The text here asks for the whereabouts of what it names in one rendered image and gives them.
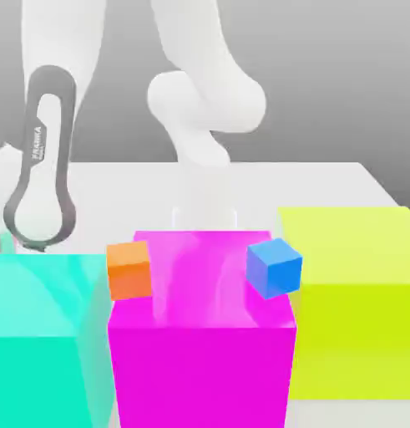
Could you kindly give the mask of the large turquoise box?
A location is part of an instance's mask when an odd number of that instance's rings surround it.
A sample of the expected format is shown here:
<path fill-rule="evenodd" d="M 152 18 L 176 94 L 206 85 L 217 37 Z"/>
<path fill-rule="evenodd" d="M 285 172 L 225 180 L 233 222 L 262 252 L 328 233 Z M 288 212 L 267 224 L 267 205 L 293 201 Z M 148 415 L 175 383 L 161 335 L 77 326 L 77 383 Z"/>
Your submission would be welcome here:
<path fill-rule="evenodd" d="M 108 428 L 106 259 L 0 254 L 0 428 Z"/>

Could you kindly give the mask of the large magenta box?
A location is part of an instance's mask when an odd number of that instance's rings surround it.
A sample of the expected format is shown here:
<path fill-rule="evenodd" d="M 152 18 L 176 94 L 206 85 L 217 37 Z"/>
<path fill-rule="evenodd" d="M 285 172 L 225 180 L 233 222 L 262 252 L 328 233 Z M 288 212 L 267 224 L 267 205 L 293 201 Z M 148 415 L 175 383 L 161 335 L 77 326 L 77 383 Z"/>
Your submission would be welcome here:
<path fill-rule="evenodd" d="M 245 278 L 266 231 L 138 231 L 152 292 L 108 323 L 121 428 L 284 428 L 296 320 Z"/>

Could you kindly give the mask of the small blue cube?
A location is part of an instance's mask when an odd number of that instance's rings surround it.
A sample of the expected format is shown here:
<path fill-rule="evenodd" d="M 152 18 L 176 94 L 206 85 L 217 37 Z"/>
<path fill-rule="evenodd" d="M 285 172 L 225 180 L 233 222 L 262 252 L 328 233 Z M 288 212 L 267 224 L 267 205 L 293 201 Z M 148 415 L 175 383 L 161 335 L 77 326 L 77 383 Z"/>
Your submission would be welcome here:
<path fill-rule="evenodd" d="M 246 280 L 264 298 L 299 289 L 303 257 L 286 241 L 276 238 L 252 244 L 246 254 Z"/>

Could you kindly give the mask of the small orange cube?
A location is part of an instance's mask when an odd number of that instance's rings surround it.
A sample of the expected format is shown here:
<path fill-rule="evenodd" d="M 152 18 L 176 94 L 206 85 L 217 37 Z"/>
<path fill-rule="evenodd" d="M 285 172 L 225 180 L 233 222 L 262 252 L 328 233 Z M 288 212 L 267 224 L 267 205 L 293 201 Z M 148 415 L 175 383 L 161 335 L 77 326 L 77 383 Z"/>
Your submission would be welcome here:
<path fill-rule="evenodd" d="M 145 241 L 108 245 L 106 258 L 112 301 L 152 295 L 149 252 Z"/>

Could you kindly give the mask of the large yellow-green box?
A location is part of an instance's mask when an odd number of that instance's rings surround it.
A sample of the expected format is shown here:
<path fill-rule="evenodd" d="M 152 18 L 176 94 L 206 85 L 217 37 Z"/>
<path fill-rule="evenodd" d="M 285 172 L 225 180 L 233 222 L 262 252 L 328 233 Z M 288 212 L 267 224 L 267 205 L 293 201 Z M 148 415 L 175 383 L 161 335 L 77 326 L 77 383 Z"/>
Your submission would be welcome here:
<path fill-rule="evenodd" d="M 279 211 L 303 257 L 293 400 L 410 400 L 410 209 Z"/>

